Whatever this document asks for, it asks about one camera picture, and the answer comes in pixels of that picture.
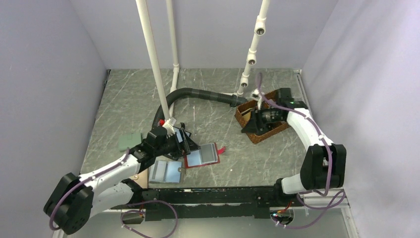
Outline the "red card holder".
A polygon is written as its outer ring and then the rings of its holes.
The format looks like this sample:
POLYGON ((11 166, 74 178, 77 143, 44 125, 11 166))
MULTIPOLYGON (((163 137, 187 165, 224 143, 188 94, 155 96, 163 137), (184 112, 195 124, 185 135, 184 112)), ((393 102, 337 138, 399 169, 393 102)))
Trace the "red card holder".
POLYGON ((195 168, 220 163, 220 155, 223 154, 226 147, 217 147, 216 143, 201 145, 200 149, 191 152, 184 157, 185 168, 195 168))

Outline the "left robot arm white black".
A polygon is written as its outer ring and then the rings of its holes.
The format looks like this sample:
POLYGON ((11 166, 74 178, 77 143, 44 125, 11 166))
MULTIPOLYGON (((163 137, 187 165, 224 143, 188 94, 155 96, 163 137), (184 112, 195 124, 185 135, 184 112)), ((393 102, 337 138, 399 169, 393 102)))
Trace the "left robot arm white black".
POLYGON ((50 229, 71 235, 103 210, 123 204, 138 207, 146 190, 132 176, 151 167, 159 156, 175 160, 200 148, 185 128, 156 126, 140 144, 108 165, 86 174, 64 175, 43 208, 50 229))

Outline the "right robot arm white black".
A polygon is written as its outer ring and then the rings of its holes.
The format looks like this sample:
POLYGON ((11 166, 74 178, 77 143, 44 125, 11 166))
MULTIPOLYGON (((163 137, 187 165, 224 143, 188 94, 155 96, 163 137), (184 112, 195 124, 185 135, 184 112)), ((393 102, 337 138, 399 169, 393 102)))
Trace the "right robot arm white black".
POLYGON ((273 200, 279 206, 291 201, 292 195, 316 191, 327 194, 331 188, 344 183, 346 148, 329 139, 315 123, 308 106, 291 96, 289 88, 279 89, 269 100, 259 89, 252 92, 256 107, 249 112, 249 120, 242 133, 255 136, 267 135, 287 123, 294 129, 306 149, 300 171, 293 176, 280 178, 279 189, 273 192, 273 200))

